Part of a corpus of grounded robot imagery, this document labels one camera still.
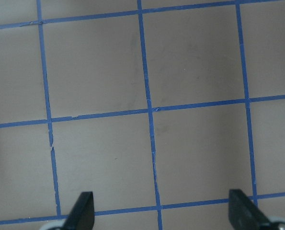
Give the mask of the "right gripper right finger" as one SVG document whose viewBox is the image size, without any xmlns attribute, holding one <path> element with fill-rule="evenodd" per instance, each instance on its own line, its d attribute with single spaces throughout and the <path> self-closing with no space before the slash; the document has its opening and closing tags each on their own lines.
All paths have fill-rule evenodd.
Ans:
<svg viewBox="0 0 285 230">
<path fill-rule="evenodd" d="M 235 230 L 285 230 L 285 220 L 268 218 L 240 189 L 229 190 L 228 219 Z"/>
</svg>

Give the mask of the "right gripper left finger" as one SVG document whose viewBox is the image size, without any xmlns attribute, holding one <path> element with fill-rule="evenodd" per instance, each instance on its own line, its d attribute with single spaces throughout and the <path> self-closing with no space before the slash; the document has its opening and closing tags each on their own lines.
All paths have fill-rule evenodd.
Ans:
<svg viewBox="0 0 285 230">
<path fill-rule="evenodd" d="M 61 229 L 92 230 L 94 223 L 95 211 L 93 192 L 82 192 Z"/>
</svg>

